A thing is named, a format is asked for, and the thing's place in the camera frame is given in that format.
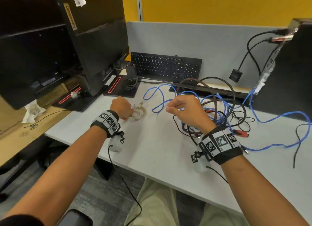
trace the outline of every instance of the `beige pants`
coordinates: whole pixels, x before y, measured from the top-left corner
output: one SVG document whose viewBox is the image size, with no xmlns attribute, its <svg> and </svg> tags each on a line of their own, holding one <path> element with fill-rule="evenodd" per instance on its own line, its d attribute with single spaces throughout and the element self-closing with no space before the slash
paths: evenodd
<svg viewBox="0 0 312 226">
<path fill-rule="evenodd" d="M 160 183 L 146 179 L 138 194 L 137 201 L 142 206 L 142 213 L 130 224 L 131 226 L 178 226 L 175 190 Z M 135 202 L 126 222 L 128 224 L 140 212 Z M 206 204 L 200 226 L 247 226 L 244 218 L 231 214 L 213 205 Z"/>
</svg>

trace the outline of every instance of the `forearm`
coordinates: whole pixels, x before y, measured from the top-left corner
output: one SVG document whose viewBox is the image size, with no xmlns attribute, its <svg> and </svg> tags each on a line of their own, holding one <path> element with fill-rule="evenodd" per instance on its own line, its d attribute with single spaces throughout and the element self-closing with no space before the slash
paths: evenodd
<svg viewBox="0 0 312 226">
<path fill-rule="evenodd" d="M 243 155 L 227 161 L 221 167 L 251 226 L 309 225 Z"/>
<path fill-rule="evenodd" d="M 6 217 L 30 214 L 45 226 L 56 225 L 88 177 L 106 137 L 103 129 L 91 127 L 52 163 Z"/>
</svg>

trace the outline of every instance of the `crumpled paper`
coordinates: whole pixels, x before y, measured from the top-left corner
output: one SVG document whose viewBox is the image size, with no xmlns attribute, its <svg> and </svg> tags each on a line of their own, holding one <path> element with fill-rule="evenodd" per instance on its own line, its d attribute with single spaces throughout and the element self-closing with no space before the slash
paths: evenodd
<svg viewBox="0 0 312 226">
<path fill-rule="evenodd" d="M 22 123 L 35 122 L 35 118 L 45 112 L 44 108 L 41 108 L 40 106 L 38 106 L 37 99 L 27 104 L 25 108 L 26 108 L 26 114 L 22 120 Z"/>
</svg>

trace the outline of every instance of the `lenovo logo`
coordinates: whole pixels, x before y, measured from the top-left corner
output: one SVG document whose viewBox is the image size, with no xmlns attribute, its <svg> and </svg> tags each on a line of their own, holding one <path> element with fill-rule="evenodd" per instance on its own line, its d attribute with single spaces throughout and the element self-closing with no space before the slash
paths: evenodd
<svg viewBox="0 0 312 226">
<path fill-rule="evenodd" d="M 69 4 L 68 4 L 68 3 L 64 3 L 64 7 L 65 7 L 65 10 L 66 10 L 68 19 L 69 19 L 69 21 L 71 22 L 71 26 L 72 26 L 73 30 L 76 30 L 76 29 L 77 29 L 77 26 L 76 26 L 76 23 L 75 23 L 75 21 L 74 21 L 73 15 L 72 15 L 72 13 L 71 13 L 71 9 L 70 9 L 70 7 L 69 7 Z"/>
</svg>

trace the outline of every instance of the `gray fabric partition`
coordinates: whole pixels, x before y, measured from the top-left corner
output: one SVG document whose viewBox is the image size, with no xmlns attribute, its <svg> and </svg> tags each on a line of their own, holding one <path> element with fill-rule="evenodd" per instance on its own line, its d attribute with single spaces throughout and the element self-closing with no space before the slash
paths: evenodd
<svg viewBox="0 0 312 226">
<path fill-rule="evenodd" d="M 129 47 L 132 52 L 182 57 L 201 58 L 202 67 L 199 78 L 217 76 L 234 87 L 251 89 L 259 75 L 250 56 L 240 71 L 243 75 L 238 83 L 229 79 L 234 68 L 238 68 L 247 52 L 249 38 L 260 32 L 273 30 L 273 27 L 213 25 L 189 23 L 127 22 Z M 273 36 L 261 35 L 251 45 Z M 265 61 L 275 44 L 261 43 L 252 54 L 262 70 Z M 209 83 L 222 84 L 216 80 Z"/>
</svg>

